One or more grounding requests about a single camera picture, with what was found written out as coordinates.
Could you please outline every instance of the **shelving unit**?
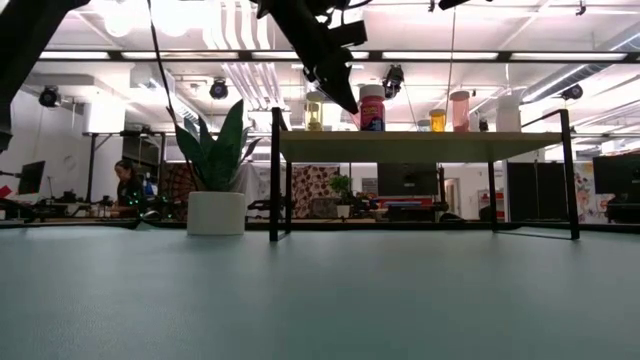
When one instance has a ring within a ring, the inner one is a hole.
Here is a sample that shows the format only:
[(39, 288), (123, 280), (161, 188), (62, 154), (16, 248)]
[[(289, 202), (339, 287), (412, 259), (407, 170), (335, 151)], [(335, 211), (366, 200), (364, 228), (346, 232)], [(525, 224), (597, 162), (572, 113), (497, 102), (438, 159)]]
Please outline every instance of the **shelving unit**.
[[(494, 162), (509, 159), (527, 152), (535, 151), (549, 145), (561, 143), (565, 156), (565, 179), (573, 179), (573, 156), (571, 151), (571, 133), (569, 112), (566, 109), (556, 110), (523, 127), (544, 120), (553, 115), (560, 115), (561, 133), (455, 133), (455, 132), (291, 132), (288, 131), (280, 109), (272, 109), (272, 141), (271, 153), (282, 154), (286, 160), (286, 216), (284, 227), (279, 225), (280, 173), (279, 157), (271, 157), (271, 214), (269, 231), (270, 240), (278, 241), (279, 229), (285, 235), (291, 232), (292, 208), (292, 163), (486, 163), (489, 175), (489, 205), (492, 208), (491, 230), (498, 232), (498, 199), (495, 189)], [(575, 184), (566, 181), (569, 204), (575, 202)], [(570, 239), (579, 238), (578, 211), (576, 206), (569, 206)]]
[(561, 141), (560, 133), (311, 132), (280, 134), (289, 162), (495, 162)]

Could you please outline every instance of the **computer monitor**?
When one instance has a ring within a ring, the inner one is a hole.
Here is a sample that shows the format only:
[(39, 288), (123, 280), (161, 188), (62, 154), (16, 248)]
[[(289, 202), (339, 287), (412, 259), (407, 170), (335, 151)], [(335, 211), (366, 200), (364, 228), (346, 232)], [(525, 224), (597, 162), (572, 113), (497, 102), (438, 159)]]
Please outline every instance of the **computer monitor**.
[(593, 177), (596, 194), (640, 192), (640, 155), (594, 157)]
[(438, 195), (435, 163), (378, 164), (379, 196)]
[(44, 175), (44, 161), (26, 164), (20, 173), (18, 195), (37, 194)]

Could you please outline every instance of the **wooden shelf top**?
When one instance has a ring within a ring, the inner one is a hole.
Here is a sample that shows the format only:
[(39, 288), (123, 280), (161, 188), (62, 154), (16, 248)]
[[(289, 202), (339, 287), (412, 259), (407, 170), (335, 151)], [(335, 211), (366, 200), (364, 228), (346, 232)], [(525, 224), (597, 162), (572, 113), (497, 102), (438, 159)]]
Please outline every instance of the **wooden shelf top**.
[(493, 162), (559, 142), (560, 133), (280, 133), (280, 151), (289, 162)]

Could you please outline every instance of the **white plant pot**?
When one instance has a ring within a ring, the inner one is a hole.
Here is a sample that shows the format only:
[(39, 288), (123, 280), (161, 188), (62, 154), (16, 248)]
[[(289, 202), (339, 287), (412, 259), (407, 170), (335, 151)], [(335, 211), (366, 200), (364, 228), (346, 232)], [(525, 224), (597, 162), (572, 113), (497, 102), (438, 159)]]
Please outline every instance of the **white plant pot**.
[(189, 235), (242, 235), (246, 214), (244, 194), (196, 191), (189, 194)]
[(351, 211), (351, 205), (338, 205), (338, 217), (349, 218), (349, 212)]

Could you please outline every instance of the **woman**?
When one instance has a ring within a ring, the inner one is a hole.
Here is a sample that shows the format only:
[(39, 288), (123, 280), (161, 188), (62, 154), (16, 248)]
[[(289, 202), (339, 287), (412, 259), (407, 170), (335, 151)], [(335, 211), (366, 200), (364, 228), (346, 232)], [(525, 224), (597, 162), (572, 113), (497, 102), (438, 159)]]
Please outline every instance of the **woman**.
[(114, 167), (118, 183), (118, 200), (111, 210), (112, 217), (137, 217), (138, 207), (143, 200), (142, 183), (130, 160), (120, 160)]

